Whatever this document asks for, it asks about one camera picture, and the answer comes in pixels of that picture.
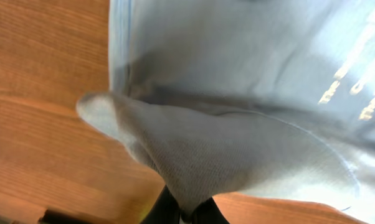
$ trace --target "wood grain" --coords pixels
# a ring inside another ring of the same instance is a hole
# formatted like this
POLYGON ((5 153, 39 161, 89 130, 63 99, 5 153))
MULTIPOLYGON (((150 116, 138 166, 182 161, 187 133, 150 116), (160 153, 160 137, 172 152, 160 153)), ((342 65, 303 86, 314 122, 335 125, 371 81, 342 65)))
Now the wood grain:
MULTIPOLYGON (((107 89, 107 24, 105 0, 0 0, 0 215, 35 223, 50 207, 138 223, 163 188, 75 113, 107 89)), ((216 201, 231 223, 355 223, 313 203, 216 201)))

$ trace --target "wooden surface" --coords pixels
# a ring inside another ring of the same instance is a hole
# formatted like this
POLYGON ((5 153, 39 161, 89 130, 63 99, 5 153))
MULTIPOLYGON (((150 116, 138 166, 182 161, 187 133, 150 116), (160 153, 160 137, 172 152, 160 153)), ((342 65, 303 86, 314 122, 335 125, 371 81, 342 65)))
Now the wooden surface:
MULTIPOLYGON (((138 223, 161 178, 77 117, 106 90, 106 0, 0 0, 0 215, 35 223, 47 207, 96 223, 138 223)), ((231 223, 353 223, 310 203, 216 197, 231 223)))

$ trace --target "wooden floor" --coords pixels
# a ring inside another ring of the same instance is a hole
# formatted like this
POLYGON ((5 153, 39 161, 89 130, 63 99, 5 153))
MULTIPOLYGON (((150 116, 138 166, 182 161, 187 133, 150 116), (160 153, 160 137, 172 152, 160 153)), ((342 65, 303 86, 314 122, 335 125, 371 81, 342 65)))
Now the wooden floor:
MULTIPOLYGON (((163 181, 78 118, 106 90, 108 1, 0 0, 0 215, 48 207, 96 223, 138 223, 163 181)), ((354 223, 312 204, 216 197, 231 223, 354 223)))

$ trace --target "gray fabric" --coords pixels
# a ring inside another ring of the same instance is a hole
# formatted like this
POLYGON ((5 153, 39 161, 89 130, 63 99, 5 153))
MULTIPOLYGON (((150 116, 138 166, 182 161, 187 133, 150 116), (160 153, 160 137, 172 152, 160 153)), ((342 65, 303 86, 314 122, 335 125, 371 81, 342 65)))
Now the gray fabric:
POLYGON ((375 223, 375 0, 111 1, 80 116, 192 212, 232 191, 375 223))

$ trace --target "folded cloth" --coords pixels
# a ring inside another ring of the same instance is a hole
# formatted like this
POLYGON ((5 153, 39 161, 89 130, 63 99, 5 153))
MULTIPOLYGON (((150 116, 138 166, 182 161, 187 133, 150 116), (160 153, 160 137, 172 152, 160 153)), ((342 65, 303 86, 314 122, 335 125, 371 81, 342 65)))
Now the folded cloth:
POLYGON ((110 91, 77 111, 187 214, 241 191, 375 223, 375 0, 110 2, 110 91))

